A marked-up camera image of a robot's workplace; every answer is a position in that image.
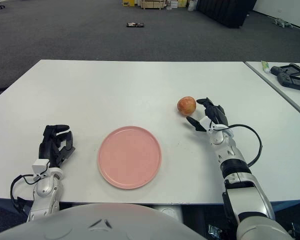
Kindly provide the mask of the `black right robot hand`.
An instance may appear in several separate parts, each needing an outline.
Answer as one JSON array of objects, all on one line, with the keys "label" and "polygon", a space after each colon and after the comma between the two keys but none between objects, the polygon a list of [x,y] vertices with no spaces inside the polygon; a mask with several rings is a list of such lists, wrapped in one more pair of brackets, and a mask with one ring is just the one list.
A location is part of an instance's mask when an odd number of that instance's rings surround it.
[{"label": "black right robot hand", "polygon": [[195,128],[196,131],[206,132],[208,129],[213,127],[213,124],[226,127],[229,126],[225,111],[220,105],[214,105],[209,98],[197,99],[196,102],[205,107],[204,113],[208,118],[208,123],[203,124],[190,116],[186,117],[186,120]]}]

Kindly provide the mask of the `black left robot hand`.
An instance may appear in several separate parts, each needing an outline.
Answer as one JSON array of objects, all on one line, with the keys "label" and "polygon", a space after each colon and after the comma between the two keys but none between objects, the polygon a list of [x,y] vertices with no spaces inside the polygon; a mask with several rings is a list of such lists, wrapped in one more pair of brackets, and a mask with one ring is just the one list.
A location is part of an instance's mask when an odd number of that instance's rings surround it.
[{"label": "black left robot hand", "polygon": [[39,145],[38,158],[48,159],[50,168],[60,168],[75,151],[73,134],[68,125],[47,125]]}]

